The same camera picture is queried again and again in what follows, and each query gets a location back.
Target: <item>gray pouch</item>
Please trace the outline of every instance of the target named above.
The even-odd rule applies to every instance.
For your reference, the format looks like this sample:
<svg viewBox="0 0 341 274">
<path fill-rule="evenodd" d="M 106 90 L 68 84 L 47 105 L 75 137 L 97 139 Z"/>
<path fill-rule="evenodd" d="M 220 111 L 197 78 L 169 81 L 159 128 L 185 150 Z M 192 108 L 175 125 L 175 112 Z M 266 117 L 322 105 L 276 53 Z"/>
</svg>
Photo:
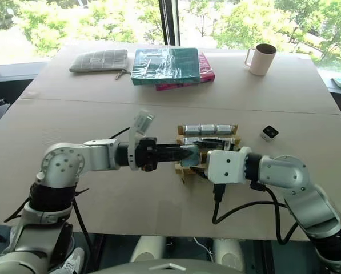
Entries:
<svg viewBox="0 0 341 274">
<path fill-rule="evenodd" d="M 115 71 L 127 69 L 127 50 L 102 50 L 76 57 L 70 72 Z"/>
</svg>

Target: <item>white cylinder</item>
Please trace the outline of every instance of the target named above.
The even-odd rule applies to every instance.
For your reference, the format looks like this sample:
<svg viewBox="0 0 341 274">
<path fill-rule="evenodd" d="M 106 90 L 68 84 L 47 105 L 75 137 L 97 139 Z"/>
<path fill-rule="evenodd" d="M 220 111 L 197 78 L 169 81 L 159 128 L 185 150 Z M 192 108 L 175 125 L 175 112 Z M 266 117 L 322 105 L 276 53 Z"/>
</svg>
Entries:
<svg viewBox="0 0 341 274">
<path fill-rule="evenodd" d="M 166 237 L 141 236 L 132 253 L 130 262 L 157 260 L 163 257 Z"/>
<path fill-rule="evenodd" d="M 235 239 L 214 239 L 214 261 L 240 272 L 245 271 L 244 255 Z"/>
</svg>

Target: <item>white tag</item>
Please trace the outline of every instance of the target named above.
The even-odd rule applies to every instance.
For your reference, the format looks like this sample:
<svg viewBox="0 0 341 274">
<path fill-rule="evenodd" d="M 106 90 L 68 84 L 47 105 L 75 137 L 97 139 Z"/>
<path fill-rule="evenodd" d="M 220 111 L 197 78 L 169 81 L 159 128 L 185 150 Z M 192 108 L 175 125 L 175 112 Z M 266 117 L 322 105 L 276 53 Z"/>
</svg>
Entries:
<svg viewBox="0 0 341 274">
<path fill-rule="evenodd" d="M 90 63 L 104 63 L 104 58 L 90 58 Z"/>
<path fill-rule="evenodd" d="M 155 116 L 151 115 L 150 113 L 145 112 L 145 111 L 140 111 L 133 127 L 136 128 L 137 133 L 141 135 L 145 135 L 147 128 L 150 126 L 154 118 Z"/>
</svg>

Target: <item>pink book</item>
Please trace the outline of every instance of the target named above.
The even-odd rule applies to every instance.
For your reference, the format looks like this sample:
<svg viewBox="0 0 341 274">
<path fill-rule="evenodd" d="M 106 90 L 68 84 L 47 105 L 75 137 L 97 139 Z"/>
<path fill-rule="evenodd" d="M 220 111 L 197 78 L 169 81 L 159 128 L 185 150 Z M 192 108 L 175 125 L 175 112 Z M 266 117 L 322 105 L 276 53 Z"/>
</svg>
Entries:
<svg viewBox="0 0 341 274">
<path fill-rule="evenodd" d="M 212 70 L 210 64 L 207 61 L 204 53 L 198 53 L 198 62 L 199 62 L 199 74 L 200 74 L 200 83 L 213 82 L 215 80 L 215 74 Z M 178 87 L 188 87 L 194 86 L 195 84 L 157 84 L 155 85 L 157 91 L 162 90 L 170 90 Z"/>
</svg>

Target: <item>cable connector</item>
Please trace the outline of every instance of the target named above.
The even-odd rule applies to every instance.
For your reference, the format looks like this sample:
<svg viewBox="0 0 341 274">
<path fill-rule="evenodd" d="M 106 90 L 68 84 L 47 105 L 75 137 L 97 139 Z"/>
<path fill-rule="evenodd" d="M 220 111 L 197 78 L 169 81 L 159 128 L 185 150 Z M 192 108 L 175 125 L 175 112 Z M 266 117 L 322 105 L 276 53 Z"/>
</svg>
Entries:
<svg viewBox="0 0 341 274">
<path fill-rule="evenodd" d="M 221 203 L 222 196 L 225 193 L 226 184 L 214 184 L 214 200 Z"/>
<path fill-rule="evenodd" d="M 84 193 L 85 191 L 89 190 L 89 188 L 85 188 L 82 191 L 75 191 L 75 196 L 79 196 L 81 193 Z"/>
<path fill-rule="evenodd" d="M 256 181 L 251 181 L 250 183 L 250 188 L 252 190 L 257 190 L 257 191 L 265 191 L 267 186 L 265 186 L 264 184 L 258 183 Z"/>
</svg>

